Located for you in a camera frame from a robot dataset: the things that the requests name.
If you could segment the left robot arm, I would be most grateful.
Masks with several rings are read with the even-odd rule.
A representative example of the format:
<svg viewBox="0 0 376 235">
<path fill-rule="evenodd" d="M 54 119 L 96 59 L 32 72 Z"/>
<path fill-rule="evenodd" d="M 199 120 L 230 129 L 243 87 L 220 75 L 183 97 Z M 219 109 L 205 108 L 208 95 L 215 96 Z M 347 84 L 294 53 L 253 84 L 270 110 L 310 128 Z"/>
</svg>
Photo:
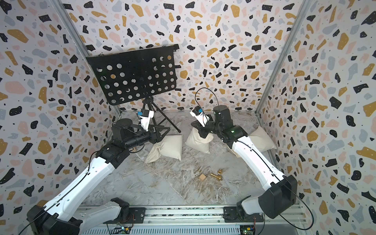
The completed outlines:
<svg viewBox="0 0 376 235">
<path fill-rule="evenodd" d="M 112 127 L 109 143 L 95 152 L 88 167 L 63 191 L 44 206 L 33 206 L 27 212 L 27 221 L 35 235 L 81 235 L 106 222 L 124 222 L 131 216 L 129 203 L 118 197 L 108 203 L 79 213 L 76 210 L 85 198 L 130 155 L 131 149 L 147 142 L 160 142 L 169 127 L 151 125 L 144 129 L 131 119 L 123 118 Z"/>
</svg>

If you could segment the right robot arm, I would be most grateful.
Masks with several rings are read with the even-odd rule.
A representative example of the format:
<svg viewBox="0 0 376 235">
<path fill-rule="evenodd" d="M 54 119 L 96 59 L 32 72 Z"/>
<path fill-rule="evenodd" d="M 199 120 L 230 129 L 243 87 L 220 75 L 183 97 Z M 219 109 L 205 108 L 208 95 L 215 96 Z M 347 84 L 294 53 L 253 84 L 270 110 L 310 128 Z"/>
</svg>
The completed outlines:
<svg viewBox="0 0 376 235">
<path fill-rule="evenodd" d="M 245 161 L 261 183 L 263 194 L 240 201 L 239 216 L 264 213 L 274 219 L 296 203 L 296 178 L 293 175 L 285 176 L 262 155 L 247 132 L 241 126 L 234 125 L 227 106 L 216 106 L 213 115 L 206 115 L 200 106 L 196 106 L 190 114 L 196 119 L 191 125 L 198 130 L 200 137 L 217 135 Z"/>
</svg>

